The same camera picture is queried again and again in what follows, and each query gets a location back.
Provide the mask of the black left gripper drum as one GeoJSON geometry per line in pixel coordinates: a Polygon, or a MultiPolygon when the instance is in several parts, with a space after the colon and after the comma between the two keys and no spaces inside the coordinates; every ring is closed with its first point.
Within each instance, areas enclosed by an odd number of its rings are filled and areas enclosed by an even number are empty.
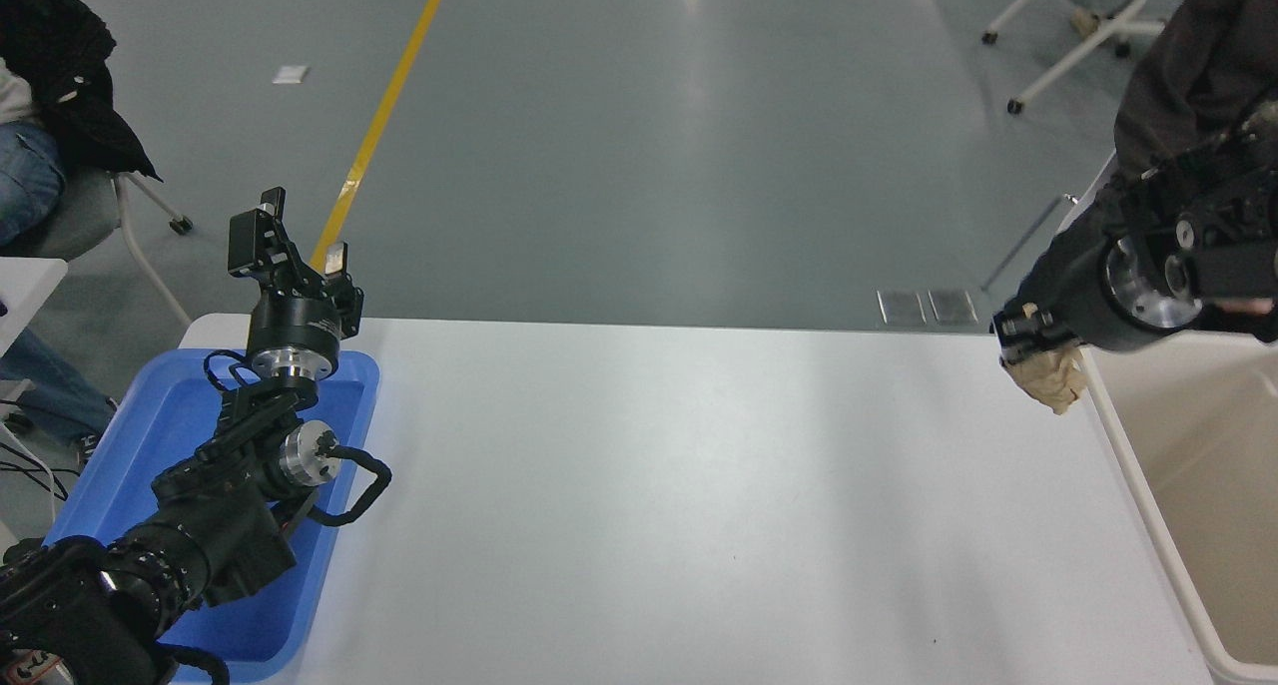
{"type": "Polygon", "coordinates": [[[336,360],[343,321],[328,300],[265,293],[250,311],[245,353],[296,348],[336,360]]]}

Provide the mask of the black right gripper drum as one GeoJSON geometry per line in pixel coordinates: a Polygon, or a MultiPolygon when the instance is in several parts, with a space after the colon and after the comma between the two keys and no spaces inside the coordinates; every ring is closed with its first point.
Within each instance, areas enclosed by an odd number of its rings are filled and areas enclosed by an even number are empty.
{"type": "Polygon", "coordinates": [[[1139,321],[1114,299],[1105,280],[1105,259],[1114,247],[1099,203],[1082,208],[1051,239],[1008,305],[1036,304],[1072,326],[1089,346],[1105,351],[1136,351],[1167,336],[1139,321]]]}

